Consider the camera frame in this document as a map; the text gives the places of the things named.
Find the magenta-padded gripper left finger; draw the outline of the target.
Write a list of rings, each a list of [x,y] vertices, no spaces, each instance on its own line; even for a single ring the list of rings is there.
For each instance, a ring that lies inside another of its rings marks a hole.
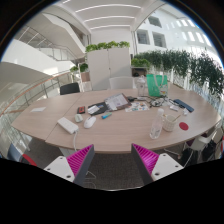
[[[67,157],[57,157],[44,170],[82,186],[94,154],[94,145],[91,144]]]

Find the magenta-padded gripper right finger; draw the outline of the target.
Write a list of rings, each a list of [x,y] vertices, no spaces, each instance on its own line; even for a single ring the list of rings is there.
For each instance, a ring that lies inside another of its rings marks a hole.
[[[137,144],[131,145],[131,154],[145,185],[177,172],[183,168],[167,153],[157,154]]]

